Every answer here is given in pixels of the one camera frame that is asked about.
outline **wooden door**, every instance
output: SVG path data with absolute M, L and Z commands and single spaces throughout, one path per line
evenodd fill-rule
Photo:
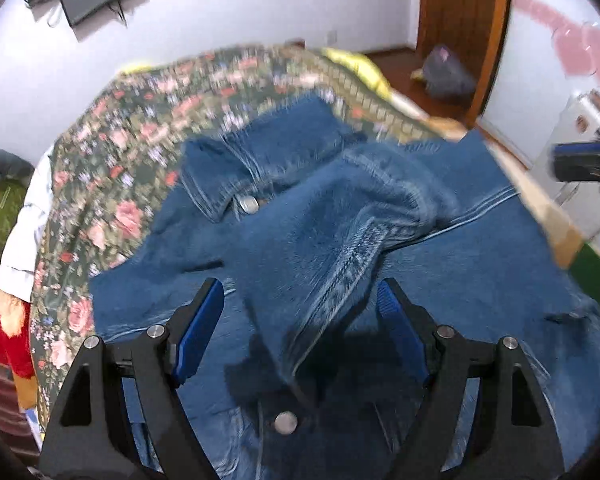
M 446 44 L 476 78 L 477 88 L 464 122 L 472 126 L 495 76 L 510 0 L 420 0 L 418 54 Z

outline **wooden floor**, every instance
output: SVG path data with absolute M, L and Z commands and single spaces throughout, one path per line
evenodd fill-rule
M 406 95 L 433 117 L 450 117 L 462 122 L 471 99 L 465 102 L 442 102 L 430 97 L 423 85 L 410 79 L 411 72 L 422 68 L 420 57 L 408 49 L 366 54 L 382 71 L 391 86 Z

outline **wall outlet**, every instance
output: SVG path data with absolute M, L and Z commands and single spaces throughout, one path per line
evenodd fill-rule
M 327 46 L 333 46 L 338 43 L 338 31 L 333 29 L 327 32 Z

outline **blue denim jacket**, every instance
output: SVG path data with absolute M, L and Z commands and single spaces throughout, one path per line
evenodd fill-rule
M 393 276 L 464 336 L 522 341 L 570 465 L 600 427 L 600 308 L 555 266 L 477 133 L 364 141 L 309 95 L 241 132 L 187 142 L 152 233 L 91 281 L 98 332 L 133 335 L 220 279 L 224 312 L 178 390 L 216 469 L 380 478 L 422 397 L 375 313 L 376 283 Z M 448 466 L 475 392 L 469 384 Z M 301 423 L 281 436 L 272 421 L 287 410 Z

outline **floral blanket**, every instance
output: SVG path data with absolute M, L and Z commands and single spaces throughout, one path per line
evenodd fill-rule
M 120 75 L 59 137 L 52 157 L 53 206 L 31 300 L 43 428 L 72 359 L 96 330 L 88 280 L 140 246 L 177 180 L 180 143 L 238 130 L 309 90 L 320 92 L 334 114 L 370 137 L 407 142 L 435 136 L 319 54 L 293 46 L 242 46 Z

